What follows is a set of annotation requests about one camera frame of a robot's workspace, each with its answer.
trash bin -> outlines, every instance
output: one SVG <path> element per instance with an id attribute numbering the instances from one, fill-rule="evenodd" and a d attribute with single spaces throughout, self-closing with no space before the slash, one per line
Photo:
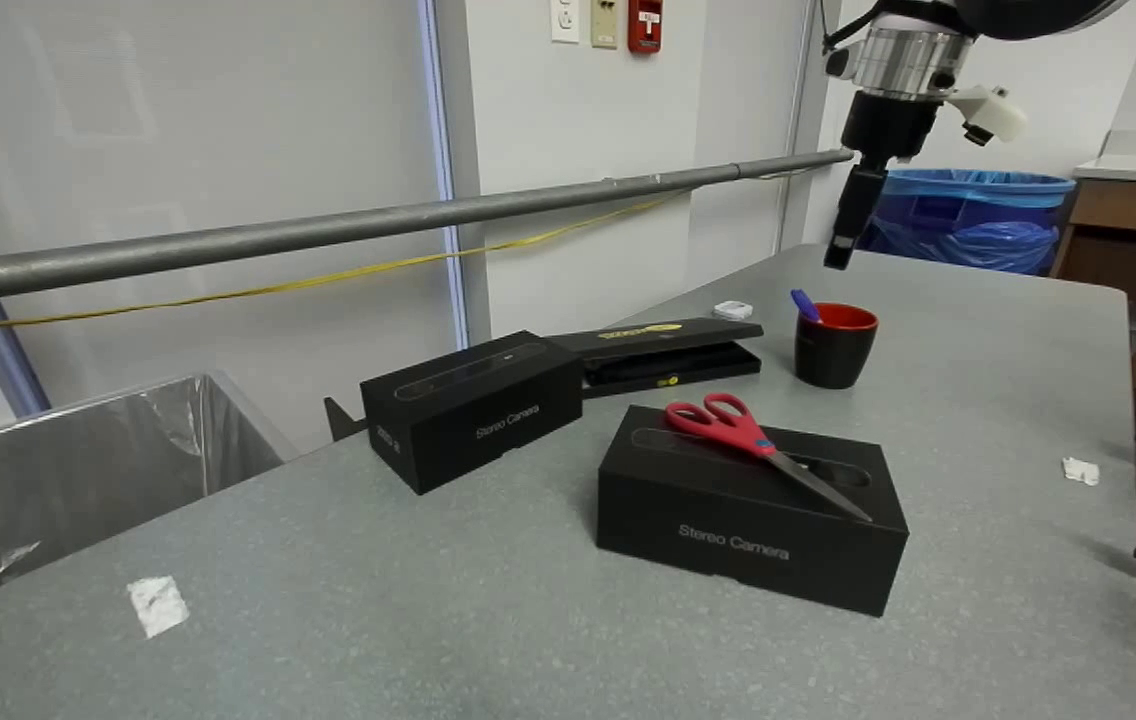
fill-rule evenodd
<path id="1" fill-rule="evenodd" d="M 21 419 L 0 431 L 0 583 L 277 464 L 212 377 Z"/>
<path id="2" fill-rule="evenodd" d="M 869 224 L 869 247 L 1043 276 L 1076 182 L 1031 171 L 902 170 Z"/>

metal pipe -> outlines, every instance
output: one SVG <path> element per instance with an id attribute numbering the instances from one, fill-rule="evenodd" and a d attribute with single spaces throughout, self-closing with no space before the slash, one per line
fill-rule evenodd
<path id="1" fill-rule="evenodd" d="M 223 259 L 247 259 L 247 257 L 277 257 L 277 254 L 299 254 L 299 247 L 324 247 L 324 244 L 351 244 L 351 242 L 400 235 L 400 233 L 424 233 L 424 230 L 449 230 L 449 224 L 534 217 L 534 213 L 556 213 L 556 207 L 575 207 L 575 205 L 666 196 L 666 192 L 687 192 L 705 184 L 733 184 L 733 182 L 762 182 L 762 175 L 782 175 L 797 170 L 824 170 L 839 162 L 852 162 L 852 153 L 810 153 L 810 158 L 709 165 L 709 170 L 658 171 L 658 175 L 626 175 L 626 182 L 601 182 L 601 184 L 560 184 L 560 190 L 537 190 L 537 192 L 470 196 L 470 202 L 443 202 L 443 205 L 374 207 L 374 213 L 281 221 L 281 224 L 253 224 L 253 230 L 205 230 L 205 233 L 80 244 L 80 247 L 52 247 L 52 254 L 11 254 L 11 257 L 0 257 L 0 297 L 97 284 L 97 279 L 116 279 L 116 276 L 149 276 L 149 271 L 174 271 L 174 269 L 197 269 L 197 264 L 223 264 Z"/>

red cup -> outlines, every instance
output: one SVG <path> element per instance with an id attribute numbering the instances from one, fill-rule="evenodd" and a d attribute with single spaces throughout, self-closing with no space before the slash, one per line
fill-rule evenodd
<path id="1" fill-rule="evenodd" d="M 816 304 L 820 324 L 802 315 L 797 377 L 816 389 L 852 389 L 873 357 L 882 320 L 856 304 Z"/>

gray table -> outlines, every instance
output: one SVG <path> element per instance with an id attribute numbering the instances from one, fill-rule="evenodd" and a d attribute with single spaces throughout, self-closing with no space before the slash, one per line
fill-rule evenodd
<path id="1" fill-rule="evenodd" d="M 788 377 L 793 284 L 882 311 L 852 393 Z M 810 247 L 649 315 L 726 297 L 767 320 L 762 377 L 598 401 L 432 495 L 349 440 L 0 587 L 0 717 L 1131 720 L 1123 300 L 882 257 L 835 276 Z M 598 552 L 626 409 L 709 389 L 884 445 L 911 523 L 884 622 Z M 177 577 L 194 622 L 144 640 L 141 577 Z"/>

scissors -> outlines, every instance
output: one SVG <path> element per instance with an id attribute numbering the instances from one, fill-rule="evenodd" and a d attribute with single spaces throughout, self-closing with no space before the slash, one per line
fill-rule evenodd
<path id="1" fill-rule="evenodd" d="M 797 479 L 812 495 L 820 495 L 824 505 L 839 509 L 844 518 L 873 523 L 873 518 L 862 505 L 852 505 L 830 479 L 812 475 L 804 464 L 797 464 L 788 451 L 782 451 L 763 435 L 763 429 L 757 423 L 751 409 L 740 397 L 712 393 L 712 397 L 705 397 L 705 403 L 668 403 L 666 419 L 684 435 L 712 440 L 712 445 L 738 447 L 743 455 L 757 455 L 757 462 L 782 469 L 788 479 Z"/>

